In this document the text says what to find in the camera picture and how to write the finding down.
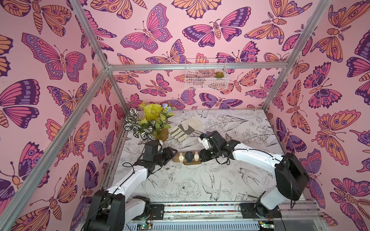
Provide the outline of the black chunky sport watch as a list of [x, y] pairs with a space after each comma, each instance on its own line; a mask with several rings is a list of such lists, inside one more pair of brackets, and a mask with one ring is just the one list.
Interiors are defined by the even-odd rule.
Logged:
[[194, 154], [191, 151], [186, 152], [185, 159], [187, 163], [191, 163], [194, 159]]

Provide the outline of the translucent beige watch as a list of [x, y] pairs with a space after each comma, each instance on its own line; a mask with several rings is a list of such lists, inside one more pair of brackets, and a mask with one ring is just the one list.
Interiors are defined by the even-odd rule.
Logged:
[[195, 154], [194, 154], [194, 161], [198, 162], [199, 159], [200, 159], [200, 156], [198, 154], [198, 151], [196, 151]]

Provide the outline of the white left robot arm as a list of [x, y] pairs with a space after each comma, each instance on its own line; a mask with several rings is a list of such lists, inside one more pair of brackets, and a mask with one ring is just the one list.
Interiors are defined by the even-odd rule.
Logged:
[[178, 151], [171, 147], [163, 148], [160, 141], [145, 143], [141, 155], [131, 164], [123, 163], [130, 172], [114, 186], [97, 191], [93, 197], [82, 231], [122, 231], [127, 221], [134, 218], [148, 219], [152, 216], [150, 199], [134, 196], [135, 189], [155, 173], [156, 167], [164, 167]]

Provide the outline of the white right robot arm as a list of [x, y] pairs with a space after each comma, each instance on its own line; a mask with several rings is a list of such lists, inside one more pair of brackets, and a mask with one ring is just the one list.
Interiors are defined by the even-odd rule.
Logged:
[[270, 186], [270, 189], [258, 196], [252, 207], [253, 213], [260, 218], [271, 216], [278, 205], [287, 200], [293, 207], [309, 183], [310, 177], [307, 171], [293, 154], [271, 154], [236, 140], [225, 141], [215, 137], [204, 137], [198, 141], [204, 147], [200, 151], [203, 162], [224, 159], [224, 163], [228, 164], [236, 160], [256, 167], [257, 171], [263, 174], [262, 177], [256, 178], [256, 174], [248, 169], [239, 170], [240, 174], [246, 177], [245, 183], [254, 181], [255, 185]]

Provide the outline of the cream strap watch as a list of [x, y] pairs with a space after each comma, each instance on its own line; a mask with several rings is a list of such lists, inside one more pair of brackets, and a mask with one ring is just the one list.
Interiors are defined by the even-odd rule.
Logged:
[[179, 153], [179, 157], [178, 157], [179, 162], [183, 163], [184, 159], [185, 159], [185, 157], [184, 157], [183, 153]]

